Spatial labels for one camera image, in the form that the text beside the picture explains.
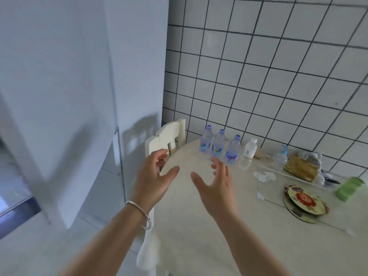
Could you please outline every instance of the person's left hand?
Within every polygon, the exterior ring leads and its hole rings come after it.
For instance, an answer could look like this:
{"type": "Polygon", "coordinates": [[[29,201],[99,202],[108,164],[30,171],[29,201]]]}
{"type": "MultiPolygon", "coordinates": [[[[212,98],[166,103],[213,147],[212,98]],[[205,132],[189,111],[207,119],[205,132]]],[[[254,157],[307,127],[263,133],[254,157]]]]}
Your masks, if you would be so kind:
{"type": "Polygon", "coordinates": [[[134,186],[131,200],[142,207],[146,213],[162,199],[163,195],[168,190],[170,183],[179,173],[179,166],[171,168],[168,173],[161,176],[156,167],[165,165],[168,149],[160,149],[149,155],[143,167],[138,171],[136,184],[134,186]]]}

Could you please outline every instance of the bangle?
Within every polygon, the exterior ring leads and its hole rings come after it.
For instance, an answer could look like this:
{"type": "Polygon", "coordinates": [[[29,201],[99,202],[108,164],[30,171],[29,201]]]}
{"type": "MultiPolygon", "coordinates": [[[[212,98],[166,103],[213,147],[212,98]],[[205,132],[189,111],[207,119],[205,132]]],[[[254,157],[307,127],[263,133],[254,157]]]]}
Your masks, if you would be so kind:
{"type": "Polygon", "coordinates": [[[135,202],[128,200],[125,204],[131,204],[134,205],[135,207],[137,207],[143,214],[144,216],[146,216],[147,221],[148,221],[148,227],[142,227],[145,230],[149,230],[152,227],[152,222],[151,222],[151,218],[148,216],[148,214],[143,210],[143,208],[141,208],[138,204],[136,204],[135,202]]]}

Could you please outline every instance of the tile wall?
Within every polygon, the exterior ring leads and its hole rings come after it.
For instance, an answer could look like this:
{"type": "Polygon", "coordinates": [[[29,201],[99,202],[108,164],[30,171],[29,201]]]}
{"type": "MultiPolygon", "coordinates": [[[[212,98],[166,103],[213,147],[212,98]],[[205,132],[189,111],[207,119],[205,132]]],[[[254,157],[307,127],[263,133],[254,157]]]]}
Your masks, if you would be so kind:
{"type": "Polygon", "coordinates": [[[368,179],[368,0],[170,0],[162,122],[368,179]]]}

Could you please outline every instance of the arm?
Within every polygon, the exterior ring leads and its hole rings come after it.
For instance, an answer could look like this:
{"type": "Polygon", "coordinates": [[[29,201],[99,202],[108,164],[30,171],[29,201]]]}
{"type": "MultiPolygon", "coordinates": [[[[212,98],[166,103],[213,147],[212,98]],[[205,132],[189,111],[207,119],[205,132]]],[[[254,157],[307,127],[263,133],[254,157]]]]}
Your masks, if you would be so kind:
{"type": "Polygon", "coordinates": [[[211,167],[216,171],[210,186],[197,173],[192,172],[191,178],[206,210],[222,231],[242,276],[289,276],[286,268],[239,218],[229,168],[216,158],[211,160],[211,167]]]}
{"type": "MultiPolygon", "coordinates": [[[[158,160],[164,159],[167,152],[153,152],[138,172],[131,200],[146,213],[159,202],[179,172],[178,166],[164,176],[156,171],[156,167],[165,164],[158,160]]],[[[126,205],[59,276],[115,276],[144,222],[145,216],[138,208],[126,205]]]]}

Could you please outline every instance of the forearm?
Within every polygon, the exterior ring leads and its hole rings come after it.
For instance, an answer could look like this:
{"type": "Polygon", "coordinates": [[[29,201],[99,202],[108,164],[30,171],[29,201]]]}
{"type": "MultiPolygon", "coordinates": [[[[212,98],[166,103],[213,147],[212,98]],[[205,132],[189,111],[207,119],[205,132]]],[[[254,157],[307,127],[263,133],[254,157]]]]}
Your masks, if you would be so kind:
{"type": "Polygon", "coordinates": [[[232,256],[243,276],[290,275],[239,217],[223,215],[215,220],[224,234],[232,256]]]}
{"type": "Polygon", "coordinates": [[[126,205],[59,276],[115,276],[144,221],[140,210],[126,205]]]}

